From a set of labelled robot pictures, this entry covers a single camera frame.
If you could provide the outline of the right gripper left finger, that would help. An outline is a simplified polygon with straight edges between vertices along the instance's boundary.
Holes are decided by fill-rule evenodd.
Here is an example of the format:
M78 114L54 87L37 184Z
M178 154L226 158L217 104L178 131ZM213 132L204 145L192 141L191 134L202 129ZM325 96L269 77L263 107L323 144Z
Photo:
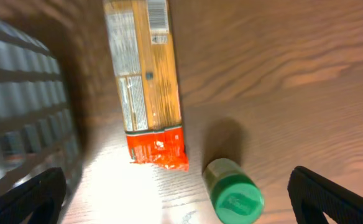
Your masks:
M62 168L47 169L0 196L0 223L56 224L66 192Z

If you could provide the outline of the orange spaghetti pack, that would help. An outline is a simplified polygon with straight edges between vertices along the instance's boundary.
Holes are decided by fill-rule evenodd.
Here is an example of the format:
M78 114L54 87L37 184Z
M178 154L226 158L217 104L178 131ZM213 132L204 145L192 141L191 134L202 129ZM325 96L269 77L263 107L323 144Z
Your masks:
M108 0L103 7L133 163L187 171L168 1Z

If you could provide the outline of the grey plastic basket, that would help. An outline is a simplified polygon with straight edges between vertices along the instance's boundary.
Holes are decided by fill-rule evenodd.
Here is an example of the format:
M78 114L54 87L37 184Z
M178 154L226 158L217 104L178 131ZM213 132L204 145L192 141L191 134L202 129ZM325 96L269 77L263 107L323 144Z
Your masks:
M41 41L0 20L0 196L52 167L71 197L82 159L62 70Z

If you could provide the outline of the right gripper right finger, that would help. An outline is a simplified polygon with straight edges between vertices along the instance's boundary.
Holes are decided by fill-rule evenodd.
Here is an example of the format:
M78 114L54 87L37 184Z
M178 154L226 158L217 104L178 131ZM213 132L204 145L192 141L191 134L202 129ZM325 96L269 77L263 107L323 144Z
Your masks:
M298 224L363 223L363 197L307 169L297 166L288 182L288 194Z

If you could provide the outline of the green lid jar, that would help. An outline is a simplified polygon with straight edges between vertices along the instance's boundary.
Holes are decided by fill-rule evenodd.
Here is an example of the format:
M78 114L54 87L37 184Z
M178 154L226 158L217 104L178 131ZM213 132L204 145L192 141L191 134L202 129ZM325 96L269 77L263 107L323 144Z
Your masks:
M236 162L220 158L210 162L203 179L214 211L222 223L254 223L261 216L262 192Z

